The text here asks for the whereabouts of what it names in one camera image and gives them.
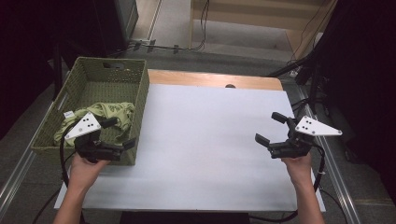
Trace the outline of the person's dark clothing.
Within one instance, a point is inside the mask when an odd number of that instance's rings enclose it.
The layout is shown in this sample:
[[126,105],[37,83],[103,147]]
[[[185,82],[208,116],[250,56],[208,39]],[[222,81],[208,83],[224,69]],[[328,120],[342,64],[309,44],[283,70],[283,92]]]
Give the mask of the person's dark clothing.
[[250,224],[247,213],[123,212],[120,224]]

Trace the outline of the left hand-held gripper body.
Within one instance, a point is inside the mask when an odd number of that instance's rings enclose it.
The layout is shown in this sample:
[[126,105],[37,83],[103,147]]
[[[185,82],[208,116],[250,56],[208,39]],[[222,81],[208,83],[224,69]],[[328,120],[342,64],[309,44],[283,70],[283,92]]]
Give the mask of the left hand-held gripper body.
[[78,155],[91,163],[119,161],[123,147],[108,144],[100,139],[103,128],[99,122],[95,115],[88,112],[66,134],[65,139],[72,139]]

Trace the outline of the light wooden furniture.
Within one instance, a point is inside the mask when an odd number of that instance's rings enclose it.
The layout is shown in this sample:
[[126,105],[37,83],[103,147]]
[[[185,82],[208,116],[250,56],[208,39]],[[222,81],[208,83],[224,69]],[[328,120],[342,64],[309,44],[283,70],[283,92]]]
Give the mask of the light wooden furniture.
[[293,57],[302,59],[324,33],[338,0],[209,0],[209,21],[285,29]]

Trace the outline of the person's right hand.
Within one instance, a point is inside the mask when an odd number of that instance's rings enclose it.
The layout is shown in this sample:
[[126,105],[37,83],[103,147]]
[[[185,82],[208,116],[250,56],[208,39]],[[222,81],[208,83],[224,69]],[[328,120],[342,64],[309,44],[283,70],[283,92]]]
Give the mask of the person's right hand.
[[312,183],[311,177],[311,155],[299,158],[283,158],[286,164],[290,180],[294,186],[304,186]]

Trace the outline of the green woven basket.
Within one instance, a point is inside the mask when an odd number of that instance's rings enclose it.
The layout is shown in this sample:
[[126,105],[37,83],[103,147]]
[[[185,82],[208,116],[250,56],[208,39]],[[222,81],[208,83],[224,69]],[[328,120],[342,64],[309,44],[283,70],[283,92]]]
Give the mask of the green woven basket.
[[37,129],[31,149],[49,161],[59,162],[59,145],[54,142],[54,135],[61,129],[64,114],[96,103],[130,103],[134,106],[129,118],[131,126],[126,130],[117,126],[103,129],[101,141],[111,145],[131,139],[137,141],[148,92],[146,61],[79,57]]

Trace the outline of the black upright post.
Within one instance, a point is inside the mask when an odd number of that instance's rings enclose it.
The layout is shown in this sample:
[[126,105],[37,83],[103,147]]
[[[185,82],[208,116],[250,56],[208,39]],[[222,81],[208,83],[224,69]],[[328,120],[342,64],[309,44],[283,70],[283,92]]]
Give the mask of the black upright post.
[[56,41],[53,44],[53,70],[54,70],[54,94],[53,100],[56,100],[63,85],[62,55],[60,44]]

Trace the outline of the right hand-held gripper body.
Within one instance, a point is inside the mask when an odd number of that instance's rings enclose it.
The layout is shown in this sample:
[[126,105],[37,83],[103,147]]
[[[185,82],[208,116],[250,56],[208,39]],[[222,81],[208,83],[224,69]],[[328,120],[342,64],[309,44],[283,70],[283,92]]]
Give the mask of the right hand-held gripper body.
[[343,132],[308,116],[300,120],[288,118],[284,123],[289,127],[285,142],[270,143],[267,148],[272,159],[299,158],[306,156],[314,145],[316,136],[339,136]]

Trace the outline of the aluminium rail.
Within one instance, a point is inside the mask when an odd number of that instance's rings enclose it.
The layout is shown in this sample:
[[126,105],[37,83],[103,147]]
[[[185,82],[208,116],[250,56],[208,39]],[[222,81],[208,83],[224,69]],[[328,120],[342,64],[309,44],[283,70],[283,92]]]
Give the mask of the aluminium rail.
[[341,170],[334,158],[328,136],[317,136],[316,142],[324,149],[327,174],[329,175],[335,190],[338,202],[346,215],[347,224],[361,224],[359,213],[353,203],[347,184],[341,174]]
[[60,166],[30,149],[53,93],[49,84],[0,139],[0,224],[28,224],[44,204],[39,221],[50,223],[54,216],[50,196],[62,185]]

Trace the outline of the green patterned cloth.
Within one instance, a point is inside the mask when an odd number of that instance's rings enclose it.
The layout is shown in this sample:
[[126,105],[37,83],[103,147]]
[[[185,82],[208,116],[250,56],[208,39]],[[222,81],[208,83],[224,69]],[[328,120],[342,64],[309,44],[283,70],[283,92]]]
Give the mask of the green patterned cloth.
[[68,126],[75,121],[79,121],[88,112],[91,112],[97,120],[117,118],[118,123],[111,127],[116,131],[116,136],[111,137],[109,142],[120,145],[127,136],[132,126],[132,116],[134,114],[134,104],[128,102],[122,103],[95,103],[88,107],[82,107],[75,110],[72,115],[67,115],[61,123],[61,128],[53,135],[53,144],[59,146],[61,138]]

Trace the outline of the white table sheet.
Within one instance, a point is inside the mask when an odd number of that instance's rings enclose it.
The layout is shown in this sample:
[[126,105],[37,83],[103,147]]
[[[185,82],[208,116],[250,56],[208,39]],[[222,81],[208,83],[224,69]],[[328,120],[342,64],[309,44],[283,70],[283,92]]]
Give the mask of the white table sheet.
[[291,116],[284,91],[152,84],[133,166],[108,165],[86,209],[293,211],[285,164],[256,134],[283,142]]

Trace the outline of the person's left hand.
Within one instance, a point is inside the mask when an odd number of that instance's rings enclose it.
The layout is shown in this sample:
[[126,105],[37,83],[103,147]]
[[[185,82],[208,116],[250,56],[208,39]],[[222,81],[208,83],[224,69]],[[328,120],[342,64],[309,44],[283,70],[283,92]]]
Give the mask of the person's left hand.
[[68,187],[72,190],[87,191],[108,164],[109,161],[91,163],[78,154],[75,155],[71,164]]

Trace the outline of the dark monitor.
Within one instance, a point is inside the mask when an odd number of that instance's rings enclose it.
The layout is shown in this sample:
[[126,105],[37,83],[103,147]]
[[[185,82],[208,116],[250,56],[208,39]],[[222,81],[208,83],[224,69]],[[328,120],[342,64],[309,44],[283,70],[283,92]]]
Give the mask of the dark monitor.
[[130,39],[139,17],[136,0],[114,0],[114,3],[124,37]]

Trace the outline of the dark curtain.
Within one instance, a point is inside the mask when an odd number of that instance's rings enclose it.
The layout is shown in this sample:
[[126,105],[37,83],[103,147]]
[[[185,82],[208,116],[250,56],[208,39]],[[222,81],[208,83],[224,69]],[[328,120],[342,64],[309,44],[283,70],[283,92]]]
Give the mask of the dark curtain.
[[0,139],[56,79],[48,60],[106,57],[127,46],[134,0],[0,0]]
[[316,49],[346,146],[375,169],[396,204],[396,0],[338,0]]

